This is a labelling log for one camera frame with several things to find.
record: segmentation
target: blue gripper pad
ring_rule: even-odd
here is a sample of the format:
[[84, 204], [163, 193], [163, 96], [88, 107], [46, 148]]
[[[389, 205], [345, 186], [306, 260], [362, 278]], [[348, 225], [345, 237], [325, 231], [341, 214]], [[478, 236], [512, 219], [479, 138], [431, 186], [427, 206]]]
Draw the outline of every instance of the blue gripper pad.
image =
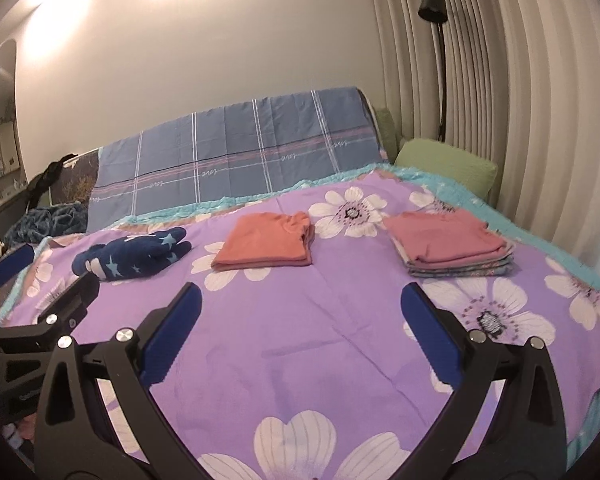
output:
[[17, 272], [33, 263], [33, 247], [29, 244], [17, 248], [0, 259], [0, 286], [7, 283]]
[[144, 348], [140, 381], [145, 387], [161, 383], [187, 340], [202, 311], [202, 293], [193, 283], [171, 308], [169, 315]]
[[402, 315], [440, 381], [455, 389], [462, 382], [461, 350], [436, 317], [435, 306], [427, 303], [417, 286], [410, 283], [402, 290]]

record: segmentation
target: stack of folded clothes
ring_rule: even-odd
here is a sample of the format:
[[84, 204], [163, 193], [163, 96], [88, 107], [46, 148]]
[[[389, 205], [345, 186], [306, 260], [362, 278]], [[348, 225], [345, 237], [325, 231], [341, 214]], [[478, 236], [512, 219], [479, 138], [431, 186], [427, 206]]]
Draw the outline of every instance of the stack of folded clothes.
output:
[[405, 212], [385, 218], [384, 225], [412, 276], [501, 276], [512, 268], [513, 243], [464, 209]]
[[211, 263], [213, 270], [311, 265], [314, 226], [304, 212], [241, 217]]

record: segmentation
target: blue star-patterned fabric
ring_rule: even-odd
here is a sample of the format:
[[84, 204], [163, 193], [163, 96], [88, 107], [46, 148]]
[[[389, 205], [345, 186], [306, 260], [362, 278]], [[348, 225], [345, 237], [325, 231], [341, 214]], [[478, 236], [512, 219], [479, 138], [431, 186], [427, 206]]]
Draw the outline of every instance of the blue star-patterned fabric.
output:
[[150, 235], [117, 238], [97, 244], [78, 254], [71, 269], [76, 276], [93, 272], [103, 282], [148, 278], [174, 264], [191, 250], [183, 227], [157, 231]]

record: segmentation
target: black lamp shade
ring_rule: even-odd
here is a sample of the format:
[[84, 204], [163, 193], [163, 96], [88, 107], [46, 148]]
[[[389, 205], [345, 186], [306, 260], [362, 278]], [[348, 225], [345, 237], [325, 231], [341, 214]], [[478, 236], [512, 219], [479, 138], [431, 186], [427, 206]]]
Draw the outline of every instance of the black lamp shade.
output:
[[422, 0], [418, 9], [418, 15], [423, 20], [441, 25], [448, 20], [448, 16], [446, 15], [446, 1]]

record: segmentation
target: dark blue fuzzy blanket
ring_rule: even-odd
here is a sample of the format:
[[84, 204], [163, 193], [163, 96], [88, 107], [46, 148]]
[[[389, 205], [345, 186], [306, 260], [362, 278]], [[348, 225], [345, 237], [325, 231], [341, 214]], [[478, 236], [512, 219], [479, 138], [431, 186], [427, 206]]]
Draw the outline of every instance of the dark blue fuzzy blanket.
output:
[[87, 208], [80, 202], [30, 209], [4, 235], [7, 247], [39, 244], [47, 236], [83, 233], [87, 230]]

